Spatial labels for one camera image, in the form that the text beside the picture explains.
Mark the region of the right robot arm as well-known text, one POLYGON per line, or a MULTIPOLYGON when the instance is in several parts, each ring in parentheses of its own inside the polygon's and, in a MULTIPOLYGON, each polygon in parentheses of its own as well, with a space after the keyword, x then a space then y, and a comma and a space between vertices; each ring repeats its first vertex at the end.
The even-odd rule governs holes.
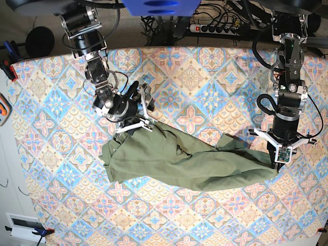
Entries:
POLYGON ((100 51, 107 48, 106 38, 99 32, 96 4, 90 1, 74 1, 60 14, 66 44, 75 57, 84 57, 86 79, 95 85, 95 100, 92 108, 97 115, 116 124, 116 132, 132 132, 143 128, 152 131, 156 120, 149 115, 154 110, 151 88, 146 83, 135 81, 119 89, 117 72, 111 70, 107 56, 100 51))

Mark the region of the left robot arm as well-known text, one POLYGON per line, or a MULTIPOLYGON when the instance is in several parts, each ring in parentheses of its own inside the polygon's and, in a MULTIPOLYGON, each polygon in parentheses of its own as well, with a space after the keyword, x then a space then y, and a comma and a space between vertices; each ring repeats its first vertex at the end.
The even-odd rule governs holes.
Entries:
POLYGON ((307 42, 305 15, 272 12, 273 40, 281 44, 275 51, 276 61, 266 63, 257 51, 260 34, 253 40, 252 51, 257 60, 270 70, 275 96, 261 94, 257 106, 265 114, 273 116, 273 125, 263 131, 256 128, 250 133, 267 141, 272 168, 279 170, 289 164, 297 148, 304 144, 317 144, 316 135, 302 135, 297 131, 299 118, 307 100, 311 99, 305 81, 300 78, 304 62, 303 45, 307 42))

